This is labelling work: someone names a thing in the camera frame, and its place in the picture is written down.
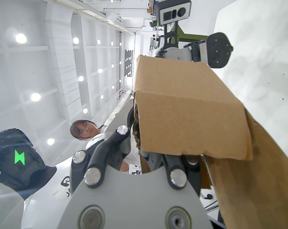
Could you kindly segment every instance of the ceiling light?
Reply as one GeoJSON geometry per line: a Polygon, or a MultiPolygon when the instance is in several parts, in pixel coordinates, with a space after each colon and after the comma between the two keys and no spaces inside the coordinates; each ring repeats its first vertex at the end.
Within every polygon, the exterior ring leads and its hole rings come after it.
{"type": "Polygon", "coordinates": [[[41,99],[41,95],[40,94],[37,94],[37,93],[34,93],[31,95],[31,100],[32,101],[39,101],[41,99]]]}
{"type": "Polygon", "coordinates": [[[73,43],[76,44],[76,45],[79,44],[79,39],[78,39],[78,37],[74,37],[74,38],[73,38],[73,43]]]}
{"type": "Polygon", "coordinates": [[[24,34],[18,34],[16,35],[16,41],[20,44],[24,44],[26,43],[27,39],[24,34]]]}
{"type": "Polygon", "coordinates": [[[53,145],[55,140],[53,138],[48,139],[48,145],[53,145]]]}

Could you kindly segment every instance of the person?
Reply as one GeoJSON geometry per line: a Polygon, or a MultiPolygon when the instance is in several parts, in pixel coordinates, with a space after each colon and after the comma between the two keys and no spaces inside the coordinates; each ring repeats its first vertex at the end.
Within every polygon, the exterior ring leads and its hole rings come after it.
{"type": "MultiPolygon", "coordinates": [[[[108,118],[106,122],[97,127],[97,125],[88,120],[77,120],[73,122],[70,127],[71,135],[80,140],[80,141],[88,141],[86,145],[86,149],[91,147],[93,144],[102,140],[105,136],[105,129],[110,124],[113,118],[108,118]]],[[[122,166],[120,168],[121,172],[128,172],[129,171],[129,164],[135,166],[141,166],[141,159],[139,155],[139,150],[136,147],[134,136],[131,135],[131,151],[130,153],[124,158],[122,166]]]]}

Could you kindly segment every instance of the white robot body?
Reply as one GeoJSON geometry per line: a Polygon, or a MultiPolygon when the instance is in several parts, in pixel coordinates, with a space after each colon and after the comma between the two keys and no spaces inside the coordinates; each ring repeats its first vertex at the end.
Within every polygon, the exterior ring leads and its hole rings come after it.
{"type": "Polygon", "coordinates": [[[21,229],[56,229],[71,199],[72,157],[56,165],[49,182],[24,201],[21,229]]]}

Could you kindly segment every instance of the black rubber pad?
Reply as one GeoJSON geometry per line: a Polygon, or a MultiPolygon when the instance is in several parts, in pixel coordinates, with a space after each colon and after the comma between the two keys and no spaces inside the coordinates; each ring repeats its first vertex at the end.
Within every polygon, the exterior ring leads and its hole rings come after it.
{"type": "Polygon", "coordinates": [[[207,38],[208,64],[211,68],[227,65],[233,47],[224,33],[214,33],[207,38]]]}

